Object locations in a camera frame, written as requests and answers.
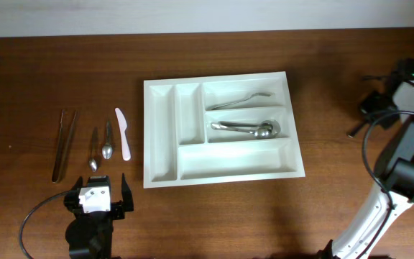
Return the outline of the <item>steel fork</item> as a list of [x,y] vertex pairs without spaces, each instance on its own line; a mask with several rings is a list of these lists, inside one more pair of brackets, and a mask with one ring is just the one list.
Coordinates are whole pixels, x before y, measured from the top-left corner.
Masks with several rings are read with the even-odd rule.
[[274,93],[271,93],[271,92],[257,92],[257,93],[253,93],[250,96],[248,96],[246,98],[243,98],[243,99],[240,99],[240,100],[230,101],[230,102],[227,102],[227,103],[224,103],[224,104],[218,104],[218,105],[212,106],[209,110],[217,110],[217,109],[220,109],[220,108],[225,107],[225,106],[231,106],[231,105],[234,105],[234,104],[239,104],[239,103],[248,101],[248,100],[250,100],[250,99],[252,99],[256,96],[271,97],[273,95],[274,95]]
[[355,137],[358,132],[368,123],[368,121],[361,121],[360,123],[356,124],[352,129],[350,129],[347,133],[346,136],[353,138]]

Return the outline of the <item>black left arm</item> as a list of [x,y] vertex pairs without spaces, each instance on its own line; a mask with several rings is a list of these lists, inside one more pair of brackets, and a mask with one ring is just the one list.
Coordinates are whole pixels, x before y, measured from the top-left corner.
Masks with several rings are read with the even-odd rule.
[[71,258],[110,258],[113,222],[134,210],[132,191],[121,176],[122,200],[111,201],[108,176],[91,176],[86,184],[79,178],[65,195],[63,204],[75,219],[65,231]]

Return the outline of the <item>small steel teaspoon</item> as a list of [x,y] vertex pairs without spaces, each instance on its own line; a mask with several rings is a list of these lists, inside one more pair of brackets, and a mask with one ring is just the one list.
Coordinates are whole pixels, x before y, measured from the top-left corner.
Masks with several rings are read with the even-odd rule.
[[90,145],[89,145],[90,152],[89,152],[89,160],[88,160],[88,165],[93,172],[96,172],[98,170],[98,162],[96,160],[97,144],[98,144],[98,128],[94,127],[92,135],[91,135]]

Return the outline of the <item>large steel spoon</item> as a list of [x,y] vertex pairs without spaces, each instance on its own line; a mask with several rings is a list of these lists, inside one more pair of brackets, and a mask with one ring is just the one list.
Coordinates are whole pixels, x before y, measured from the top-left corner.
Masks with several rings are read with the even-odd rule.
[[275,126],[273,123],[269,122],[263,122],[261,124],[252,124],[252,123],[240,123],[240,122],[226,122],[226,121],[220,121],[219,124],[227,127],[262,127],[267,128],[271,130],[277,130],[278,127]]
[[211,128],[213,130],[223,130],[251,134],[255,139],[258,140],[274,138],[279,134],[279,132],[276,129],[267,129],[262,127],[227,127],[219,124],[219,122],[212,122]]

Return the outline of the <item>white plastic knife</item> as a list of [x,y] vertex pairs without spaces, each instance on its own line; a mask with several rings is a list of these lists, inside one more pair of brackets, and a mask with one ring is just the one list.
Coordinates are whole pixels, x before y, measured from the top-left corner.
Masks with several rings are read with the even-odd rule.
[[129,161],[131,159],[131,153],[129,149],[129,144],[127,142],[126,129],[127,121],[124,117],[124,114],[120,108],[115,108],[116,118],[118,120],[119,132],[121,135],[121,154],[124,161]]

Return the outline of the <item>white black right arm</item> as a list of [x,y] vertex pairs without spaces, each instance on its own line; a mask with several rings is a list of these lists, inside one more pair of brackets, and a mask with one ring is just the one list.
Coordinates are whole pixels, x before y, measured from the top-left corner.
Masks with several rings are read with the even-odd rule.
[[[387,76],[378,76],[385,88],[373,91],[359,104],[364,120],[350,132],[354,137],[366,127],[362,161],[374,181],[367,200],[349,227],[330,240],[317,258],[370,258],[371,251],[392,223],[414,205],[414,59],[398,60]],[[374,165],[367,159],[367,143],[376,126],[402,126]]]

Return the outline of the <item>steel teaspoon wide handle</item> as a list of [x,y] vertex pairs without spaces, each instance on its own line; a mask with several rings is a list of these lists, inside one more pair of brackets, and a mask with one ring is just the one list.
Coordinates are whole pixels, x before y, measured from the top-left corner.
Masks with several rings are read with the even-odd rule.
[[105,138],[106,138],[106,141],[103,144],[101,153],[105,160],[109,160],[114,152],[114,149],[111,145],[111,123],[110,121],[106,122]]

